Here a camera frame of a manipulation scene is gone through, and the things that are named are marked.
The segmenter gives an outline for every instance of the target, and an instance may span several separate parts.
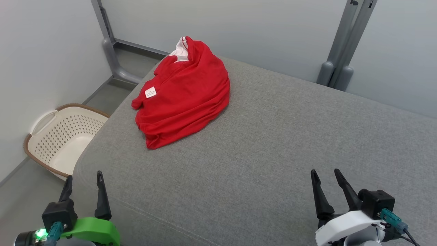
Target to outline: basket rim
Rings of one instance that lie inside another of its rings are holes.
[[[109,114],[107,114],[107,113],[105,113],[105,112],[103,112],[103,111],[100,111],[100,110],[98,110],[98,109],[92,108],[92,107],[87,106],[87,105],[79,104],[79,103],[69,103],[69,104],[65,104],[65,105],[62,105],[62,106],[56,108],[56,110],[61,111],[61,110],[63,110],[63,109],[70,108],[70,107],[78,107],[78,108],[87,109],[87,110],[90,110],[90,111],[92,111],[92,112],[98,113],[98,114],[100,114],[100,115],[102,115],[102,116],[104,116],[104,117],[106,117],[106,118],[109,118],[109,116],[110,116]],[[68,177],[70,174],[66,174],[66,173],[64,173],[64,172],[58,171],[58,170],[54,169],[53,167],[51,167],[51,166],[45,164],[44,162],[42,162],[41,160],[39,160],[38,158],[36,158],[36,157],[35,157],[35,156],[34,156],[34,155],[29,151],[28,144],[29,144],[29,141],[30,141],[30,138],[31,138],[31,137],[32,137],[32,134],[28,134],[28,135],[26,136],[26,138],[24,139],[23,148],[24,148],[24,152],[26,153],[26,155],[28,155],[32,160],[34,160],[36,163],[38,163],[38,164],[39,164],[40,166],[42,166],[43,168],[45,168],[45,169],[51,171],[52,173],[55,173],[55,174],[60,175],[60,176],[62,176],[62,177]]]

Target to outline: white tag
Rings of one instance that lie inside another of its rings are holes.
[[[156,95],[155,87],[152,86],[150,89],[146,90],[144,93],[146,94],[146,98],[153,97],[154,95]]]

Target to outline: laundry basket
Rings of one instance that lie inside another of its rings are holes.
[[[109,118],[82,104],[67,104],[45,113],[24,141],[24,151],[35,162],[65,180],[84,149]]]

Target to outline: gray fabric surface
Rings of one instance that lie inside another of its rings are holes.
[[[345,92],[223,59],[230,104],[205,129],[147,150],[131,100],[86,148],[73,198],[97,201],[102,170],[112,221],[136,245],[316,245],[310,170],[337,213],[356,191],[383,189],[422,246],[437,241],[437,121]],[[149,73],[145,80],[152,78]],[[389,245],[408,245],[401,240]]]

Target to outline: gray metal pole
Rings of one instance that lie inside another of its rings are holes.
[[[103,19],[102,12],[100,10],[99,1],[91,0],[91,3],[93,5],[94,12],[96,13],[97,21],[99,22],[100,29],[102,30],[102,34],[103,34],[102,46],[114,78],[121,79],[127,82],[132,82],[134,84],[141,83],[142,82],[141,77],[129,73],[123,67],[121,67],[120,63],[118,62],[117,55],[115,54],[114,47],[112,46],[113,42],[111,40],[111,37],[109,36],[108,29],[106,28],[105,21]]]
[[[344,7],[343,15],[340,19],[340,24],[335,34],[334,41],[332,43],[331,50],[326,62],[322,64],[319,76],[317,77],[317,83],[327,86],[334,69],[337,67],[338,60],[344,48],[344,44],[349,37],[352,21],[357,11],[358,2],[354,0],[347,0]]]
[[[109,38],[111,39],[111,43],[112,43],[112,45],[114,45],[115,38],[114,38],[114,34],[112,33],[111,24],[109,24],[109,19],[108,19],[108,15],[106,13],[106,9],[103,7],[101,0],[97,0],[97,3],[99,4],[100,13],[101,13],[101,15],[103,17],[103,21],[104,21],[104,26],[100,26],[100,28],[102,29],[102,31],[104,29],[107,30]]]
[[[349,66],[350,60],[352,60],[355,50],[358,47],[358,43],[366,29],[377,1],[378,0],[364,0],[354,26],[352,27],[352,31],[350,32],[343,54],[338,62],[337,69],[334,71],[331,81],[328,84],[329,87],[341,91],[346,90],[354,73],[354,69]]]

